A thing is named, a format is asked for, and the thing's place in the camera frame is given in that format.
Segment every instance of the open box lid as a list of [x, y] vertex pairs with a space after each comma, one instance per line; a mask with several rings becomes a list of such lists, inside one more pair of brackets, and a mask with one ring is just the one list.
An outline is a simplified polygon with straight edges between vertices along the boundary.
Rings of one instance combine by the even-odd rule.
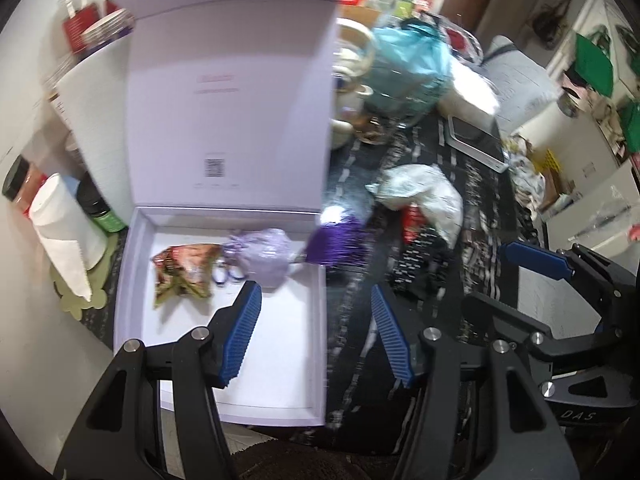
[[136, 205], [319, 211], [337, 0], [114, 1]]

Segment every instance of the qr code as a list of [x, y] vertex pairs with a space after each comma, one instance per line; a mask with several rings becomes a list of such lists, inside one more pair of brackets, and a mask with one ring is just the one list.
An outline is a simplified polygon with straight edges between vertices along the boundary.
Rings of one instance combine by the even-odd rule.
[[204, 161], [204, 176], [221, 178], [225, 176], [224, 158], [206, 158]]

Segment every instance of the paper towel roll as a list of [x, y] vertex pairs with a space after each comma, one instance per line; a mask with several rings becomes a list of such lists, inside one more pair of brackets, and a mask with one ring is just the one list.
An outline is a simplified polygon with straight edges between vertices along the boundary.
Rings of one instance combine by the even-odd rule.
[[92, 179], [125, 224], [134, 208], [125, 138], [129, 45], [130, 35], [108, 44], [56, 85]]
[[29, 215], [60, 276], [76, 296], [91, 300], [86, 269], [100, 261], [107, 237], [80, 209], [59, 173], [38, 190]]

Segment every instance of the green jar label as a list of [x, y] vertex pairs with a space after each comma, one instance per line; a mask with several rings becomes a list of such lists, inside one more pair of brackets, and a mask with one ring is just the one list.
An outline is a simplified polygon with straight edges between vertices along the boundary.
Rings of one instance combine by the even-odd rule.
[[108, 233], [122, 231], [126, 225], [123, 224], [113, 211], [109, 211], [102, 216], [94, 217], [95, 222]]

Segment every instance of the white box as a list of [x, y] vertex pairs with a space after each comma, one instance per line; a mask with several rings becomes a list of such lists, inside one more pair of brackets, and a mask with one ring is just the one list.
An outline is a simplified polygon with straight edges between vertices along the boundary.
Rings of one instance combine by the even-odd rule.
[[[318, 223], [332, 111], [337, 0], [116, 0], [136, 17], [127, 145], [136, 211], [116, 301], [114, 348], [177, 340], [229, 306], [240, 285], [153, 307], [151, 257], [281, 228], [301, 250]], [[206, 176], [222, 160], [222, 176]], [[301, 265], [262, 311], [220, 419], [324, 424], [324, 269]], [[162, 406], [173, 406], [171, 383]]]

